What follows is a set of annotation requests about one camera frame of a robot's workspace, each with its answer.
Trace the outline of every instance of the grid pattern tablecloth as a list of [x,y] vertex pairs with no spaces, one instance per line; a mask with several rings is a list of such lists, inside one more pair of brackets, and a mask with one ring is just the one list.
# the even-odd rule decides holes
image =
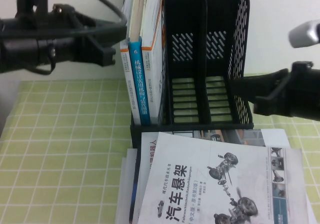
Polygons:
[[[0,149],[0,223],[114,224],[122,157],[131,147],[124,80],[22,82]],[[302,148],[320,222],[320,123],[253,115]]]

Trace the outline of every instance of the black desk organizer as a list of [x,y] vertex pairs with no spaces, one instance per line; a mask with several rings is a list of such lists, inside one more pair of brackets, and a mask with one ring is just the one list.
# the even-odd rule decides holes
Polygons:
[[[140,147],[142,132],[254,127],[249,103],[233,96],[230,89],[230,82],[244,75],[249,10],[250,0],[164,0],[164,122],[157,126],[140,126],[131,119],[134,148]],[[188,79],[184,84],[192,88],[177,89],[174,82],[182,78]],[[192,94],[177,94],[177,91]],[[186,97],[190,100],[178,100]],[[177,108],[177,104],[187,107]],[[219,109],[228,111],[217,113]],[[191,114],[177,114],[188,110]],[[229,120],[219,120],[227,115]],[[193,118],[196,122],[179,123],[179,118]]]

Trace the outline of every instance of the stack of books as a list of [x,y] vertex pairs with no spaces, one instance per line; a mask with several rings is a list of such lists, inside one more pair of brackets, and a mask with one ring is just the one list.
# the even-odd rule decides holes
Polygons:
[[316,224],[283,129],[142,133],[123,159],[116,224]]
[[120,52],[135,125],[163,119],[165,40],[163,0],[124,0],[127,38]]

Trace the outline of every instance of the blue book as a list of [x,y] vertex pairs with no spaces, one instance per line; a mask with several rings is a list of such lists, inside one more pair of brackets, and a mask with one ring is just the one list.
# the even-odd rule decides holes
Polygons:
[[137,42],[129,42],[129,53],[132,65],[135,92],[140,112],[141,125],[150,125],[146,78],[141,50],[141,37]]
[[128,48],[131,59],[132,75],[139,107],[141,125],[149,126],[150,112],[144,63],[142,57],[143,19],[145,15],[146,0],[133,0],[128,35]]

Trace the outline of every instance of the robotic arm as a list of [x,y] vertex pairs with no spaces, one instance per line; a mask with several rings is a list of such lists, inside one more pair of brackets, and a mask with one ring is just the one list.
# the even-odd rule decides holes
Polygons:
[[[293,48],[320,42],[320,20],[306,22],[289,33]],[[254,104],[253,112],[320,121],[320,70],[313,63],[297,61],[292,70],[248,76],[231,81],[231,91]]]
[[[0,73],[26,69],[49,75],[63,61],[113,65],[112,46],[126,38],[127,19],[108,0],[99,1],[119,22],[88,17],[66,4],[48,13],[48,0],[17,0],[15,18],[0,19]],[[43,64],[51,70],[38,68]]]

